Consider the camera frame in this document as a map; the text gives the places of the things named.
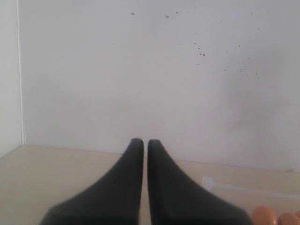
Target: beige floor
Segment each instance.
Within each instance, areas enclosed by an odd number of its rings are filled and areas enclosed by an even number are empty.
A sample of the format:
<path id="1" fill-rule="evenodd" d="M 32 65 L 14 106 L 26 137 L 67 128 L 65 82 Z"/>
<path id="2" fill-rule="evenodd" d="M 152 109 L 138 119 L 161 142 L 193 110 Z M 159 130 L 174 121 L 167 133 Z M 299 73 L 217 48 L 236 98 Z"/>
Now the beige floor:
<path id="1" fill-rule="evenodd" d="M 99 179 L 120 154 L 22 146 L 0 159 L 0 225 L 37 225 L 54 204 Z M 215 182 L 300 195 L 300 173 L 176 161 L 197 183 Z M 146 163 L 141 224 L 150 224 Z"/>

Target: white wall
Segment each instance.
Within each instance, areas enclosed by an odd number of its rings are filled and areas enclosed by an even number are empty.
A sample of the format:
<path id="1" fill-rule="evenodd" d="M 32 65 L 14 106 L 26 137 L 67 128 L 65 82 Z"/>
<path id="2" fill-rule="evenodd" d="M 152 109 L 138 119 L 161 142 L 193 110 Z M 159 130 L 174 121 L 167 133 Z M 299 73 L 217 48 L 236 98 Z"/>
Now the white wall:
<path id="1" fill-rule="evenodd" d="M 0 157 L 22 144 L 16 0 L 0 1 Z"/>
<path id="2" fill-rule="evenodd" d="M 299 8 L 21 0 L 25 143 L 300 171 Z"/>

